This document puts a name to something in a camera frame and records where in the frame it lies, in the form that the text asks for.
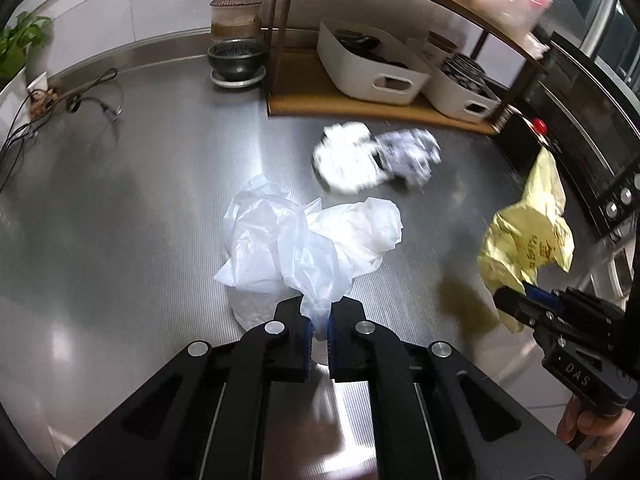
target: crumpled plastic bag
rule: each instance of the crumpled plastic bag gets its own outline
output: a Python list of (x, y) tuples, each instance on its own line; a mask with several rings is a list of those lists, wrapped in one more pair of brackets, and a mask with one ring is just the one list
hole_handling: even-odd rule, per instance
[(331, 304), (351, 290), (353, 278), (373, 272), (382, 254), (401, 240), (393, 202), (366, 202), (322, 209), (307, 206), (263, 175), (237, 193), (223, 219), (229, 259), (215, 279), (233, 289), (236, 319), (249, 330), (273, 319), (279, 301), (304, 295), (300, 313), (318, 339), (326, 338)]
[[(574, 237), (562, 218), (565, 204), (556, 161), (542, 148), (522, 199), (498, 211), (484, 235), (478, 266), (492, 294), (504, 285), (524, 294), (522, 281), (536, 285), (538, 268), (551, 262), (569, 271)], [(522, 330), (523, 325), (513, 317), (491, 308), (509, 330)]]

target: white wall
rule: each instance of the white wall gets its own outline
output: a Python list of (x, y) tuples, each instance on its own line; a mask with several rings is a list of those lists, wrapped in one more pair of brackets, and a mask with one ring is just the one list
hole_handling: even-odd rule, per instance
[[(15, 14), (36, 10), (54, 18), (52, 44), (38, 61), (38, 68), (53, 75), (133, 41), (207, 28), (210, 1), (25, 0)], [(262, 12), (266, 16), (270, 0), (263, 1)], [(407, 37), (423, 38), (433, 27), (453, 27), (467, 36), (467, 53), (480, 35), (475, 25), (427, 0), (292, 0), (289, 26), (317, 28), (322, 16), (373, 25), (401, 41)], [(480, 61), (489, 77), (505, 85), (513, 81), (524, 62), (495, 38), (489, 41)]]

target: stainless steel countertop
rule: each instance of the stainless steel countertop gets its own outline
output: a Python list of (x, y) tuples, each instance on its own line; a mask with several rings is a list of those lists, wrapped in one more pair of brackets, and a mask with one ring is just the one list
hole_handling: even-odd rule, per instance
[[(122, 103), (114, 128), (92, 103), (57, 115), (0, 195), (0, 400), (50, 470), (189, 342), (241, 336), (213, 276), (228, 202), (261, 172), (298, 203), (397, 204), (402, 243), (351, 293), (369, 319), (416, 344), (448, 340), (497, 379), (530, 348), (530, 332), (511, 335), (488, 313), (476, 269), (493, 214), (522, 189), (490, 138), (431, 128), (442, 163), (423, 191), (337, 196), (311, 166), (335, 121), (269, 119), (261, 89), (212, 88), (204, 58), (117, 82), (93, 90)], [(366, 122), (374, 134), (401, 126)], [(593, 239), (567, 194), (579, 261)], [(540, 284), (577, 279), (549, 267)], [(267, 432), (266, 479), (375, 476), (366, 385), (333, 384), (326, 367), (307, 384), (274, 384)]]

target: black ceramic bowl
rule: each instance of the black ceramic bowl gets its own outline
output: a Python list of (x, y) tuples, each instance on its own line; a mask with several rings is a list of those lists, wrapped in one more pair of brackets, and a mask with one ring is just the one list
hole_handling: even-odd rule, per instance
[(267, 46), (260, 40), (224, 40), (207, 49), (212, 69), (227, 81), (247, 81), (267, 59)]

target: metal screw head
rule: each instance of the metal screw head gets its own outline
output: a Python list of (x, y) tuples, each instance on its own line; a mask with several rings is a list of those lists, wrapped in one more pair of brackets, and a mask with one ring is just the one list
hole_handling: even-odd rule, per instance
[(209, 351), (209, 347), (205, 342), (202, 341), (194, 341), (187, 348), (187, 352), (191, 357), (200, 357), (201, 355), (206, 354)]
[(264, 326), (267, 334), (280, 334), (284, 330), (284, 324), (279, 321), (270, 321)]
[(431, 351), (438, 357), (449, 357), (451, 355), (451, 346), (444, 341), (438, 341), (431, 345)]
[(370, 321), (359, 321), (356, 323), (356, 331), (361, 334), (371, 334), (376, 326)]

